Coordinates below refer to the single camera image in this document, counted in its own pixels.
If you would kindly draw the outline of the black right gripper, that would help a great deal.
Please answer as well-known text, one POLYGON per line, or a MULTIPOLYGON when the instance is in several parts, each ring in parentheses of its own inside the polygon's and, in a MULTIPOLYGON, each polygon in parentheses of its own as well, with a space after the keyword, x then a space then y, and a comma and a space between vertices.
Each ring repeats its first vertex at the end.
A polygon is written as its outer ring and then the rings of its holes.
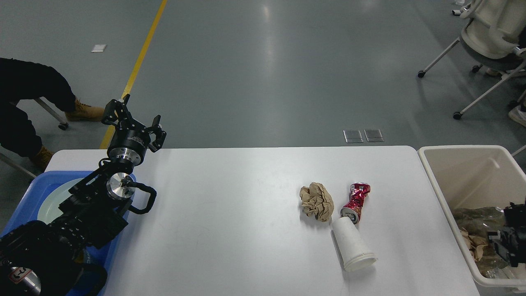
POLYGON ((490 245, 511 267, 526 262, 526 205, 510 202, 503 210, 505 228, 487 232, 490 245))

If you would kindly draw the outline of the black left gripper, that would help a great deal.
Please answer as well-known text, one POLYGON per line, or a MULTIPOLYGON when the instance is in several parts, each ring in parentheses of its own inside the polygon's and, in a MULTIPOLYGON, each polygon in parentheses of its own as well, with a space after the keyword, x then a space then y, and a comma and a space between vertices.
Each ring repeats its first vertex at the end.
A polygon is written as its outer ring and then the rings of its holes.
POLYGON ((153 118, 152 125, 146 127, 145 132, 132 130, 134 128, 133 118, 127 109, 129 99, 130 94, 126 94, 121 100, 109 101, 104 108, 100 122, 116 129, 107 150, 108 157, 126 159, 134 166, 138 166, 143 163, 147 148, 155 153, 163 147, 167 133, 160 125, 161 115, 153 118))

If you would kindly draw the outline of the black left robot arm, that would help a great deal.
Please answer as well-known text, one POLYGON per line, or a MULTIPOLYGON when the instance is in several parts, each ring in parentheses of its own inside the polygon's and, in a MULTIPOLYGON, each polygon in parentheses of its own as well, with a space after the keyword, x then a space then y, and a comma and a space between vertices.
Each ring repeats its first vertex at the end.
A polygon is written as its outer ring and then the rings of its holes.
POLYGON ((131 177, 147 150, 162 148, 167 133, 160 116, 151 126, 135 120, 130 95, 107 103, 101 122, 115 128, 107 157, 69 189, 62 214, 45 223, 32 220, 1 238, 1 292, 8 296, 65 296, 85 275, 92 276, 87 296, 107 282, 107 270, 84 259, 87 247, 101 249, 128 225, 125 213, 146 214, 157 197, 154 188, 131 177))

